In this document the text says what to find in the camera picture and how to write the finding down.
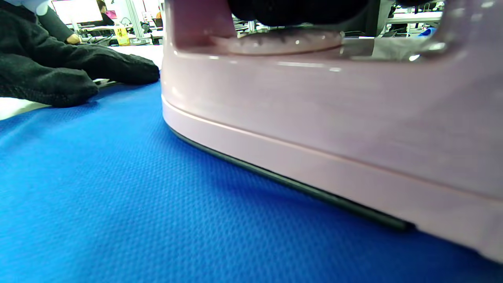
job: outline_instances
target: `black cloth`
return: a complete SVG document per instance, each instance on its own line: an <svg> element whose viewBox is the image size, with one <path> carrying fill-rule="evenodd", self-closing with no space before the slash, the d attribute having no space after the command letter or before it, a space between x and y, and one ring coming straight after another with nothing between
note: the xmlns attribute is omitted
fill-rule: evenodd
<svg viewBox="0 0 503 283"><path fill-rule="evenodd" d="M159 68L99 45L68 45L51 37L35 15L0 0L0 97L71 107L98 93L93 79L126 84L159 80Z"/></svg>
<svg viewBox="0 0 503 283"><path fill-rule="evenodd" d="M103 19L102 22L100 22L100 24L98 26L114 26L115 25L115 22L114 20L110 19L110 17L105 14L105 13L101 13L101 18Z"/></svg>
<svg viewBox="0 0 503 283"><path fill-rule="evenodd" d="M47 13L43 16L38 16L38 22L49 33L61 42L66 42L73 32L64 24L58 14L51 9L47 9Z"/></svg>

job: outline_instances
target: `white table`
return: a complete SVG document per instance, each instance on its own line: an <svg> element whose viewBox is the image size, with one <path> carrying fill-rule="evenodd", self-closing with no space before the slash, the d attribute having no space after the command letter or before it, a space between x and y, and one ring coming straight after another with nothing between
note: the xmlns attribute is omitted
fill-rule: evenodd
<svg viewBox="0 0 503 283"><path fill-rule="evenodd" d="M162 64L162 45L119 46L111 47L111 49L123 54L134 54L150 59L159 68ZM0 120L48 106L24 99L0 97Z"/></svg>
<svg viewBox="0 0 503 283"><path fill-rule="evenodd" d="M442 12L422 12L417 14L394 14L387 24L437 23L442 18Z"/></svg>

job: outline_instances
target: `yellow bottle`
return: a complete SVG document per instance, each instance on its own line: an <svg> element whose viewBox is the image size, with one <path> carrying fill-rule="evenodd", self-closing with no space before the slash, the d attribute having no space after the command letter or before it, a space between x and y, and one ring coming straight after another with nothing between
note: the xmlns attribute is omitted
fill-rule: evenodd
<svg viewBox="0 0 503 283"><path fill-rule="evenodd" d="M115 26L114 32L115 36L117 37L117 41L119 42L119 46L131 45L131 42L129 41L129 36L124 26Z"/></svg>

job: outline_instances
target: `blue ironing board cover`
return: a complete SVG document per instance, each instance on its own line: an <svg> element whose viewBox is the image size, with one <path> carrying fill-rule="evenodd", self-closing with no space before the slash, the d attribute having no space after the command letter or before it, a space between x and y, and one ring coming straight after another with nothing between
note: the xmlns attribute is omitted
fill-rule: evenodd
<svg viewBox="0 0 503 283"><path fill-rule="evenodd" d="M160 85L0 121L0 282L503 282L175 137Z"/></svg>

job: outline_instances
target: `person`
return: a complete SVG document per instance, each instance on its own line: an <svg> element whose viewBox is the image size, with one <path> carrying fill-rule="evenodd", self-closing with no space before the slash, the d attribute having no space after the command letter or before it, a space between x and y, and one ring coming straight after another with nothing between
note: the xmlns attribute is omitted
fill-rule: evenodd
<svg viewBox="0 0 503 283"><path fill-rule="evenodd" d="M115 26L114 20L110 19L107 15L107 4L103 0L97 0L98 8L100 8L100 13L103 21L99 23L99 26Z"/></svg>
<svg viewBox="0 0 503 283"><path fill-rule="evenodd" d="M48 8L47 13L43 16L38 16L38 23L49 33L61 42L68 44L79 44L80 38L66 24L64 24L56 12Z"/></svg>

